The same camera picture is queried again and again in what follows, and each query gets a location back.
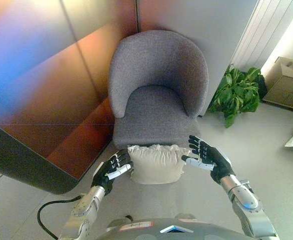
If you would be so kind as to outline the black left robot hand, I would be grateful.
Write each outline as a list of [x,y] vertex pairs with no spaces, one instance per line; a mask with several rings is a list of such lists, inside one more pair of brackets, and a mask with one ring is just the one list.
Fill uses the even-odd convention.
[[93,174],[91,187],[100,186],[105,190],[105,196],[112,188],[115,178],[132,170],[134,163],[131,161],[127,149],[121,149],[113,154],[109,160],[101,162]]

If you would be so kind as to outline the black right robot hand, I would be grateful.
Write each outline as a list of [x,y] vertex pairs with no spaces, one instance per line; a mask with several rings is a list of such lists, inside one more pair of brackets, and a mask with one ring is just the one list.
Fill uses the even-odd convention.
[[196,157],[182,155],[181,159],[186,164],[210,170],[210,176],[217,184],[220,184],[224,177],[236,176],[230,159],[218,148],[194,135],[189,136],[188,142],[189,148]]

